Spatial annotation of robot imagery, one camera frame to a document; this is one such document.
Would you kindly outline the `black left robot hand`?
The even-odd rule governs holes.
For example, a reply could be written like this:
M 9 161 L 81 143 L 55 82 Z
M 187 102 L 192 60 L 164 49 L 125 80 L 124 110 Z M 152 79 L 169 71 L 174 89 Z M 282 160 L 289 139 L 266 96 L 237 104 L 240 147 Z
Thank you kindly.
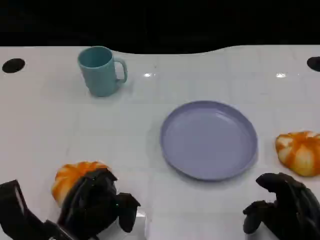
M 79 240 L 96 238 L 115 221 L 130 233 L 141 205 L 130 193 L 117 193 L 115 181 L 107 168 L 80 177 L 63 200 L 57 224 Z

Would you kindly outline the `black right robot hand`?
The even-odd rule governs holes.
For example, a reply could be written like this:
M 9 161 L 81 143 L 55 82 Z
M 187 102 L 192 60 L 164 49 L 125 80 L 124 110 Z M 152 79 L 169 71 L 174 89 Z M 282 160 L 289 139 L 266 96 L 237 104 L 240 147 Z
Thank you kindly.
M 254 201 L 243 210 L 244 233 L 253 234 L 264 223 L 279 240 L 320 238 L 320 203 L 308 187 L 281 172 L 264 173 L 255 181 L 276 200 Z

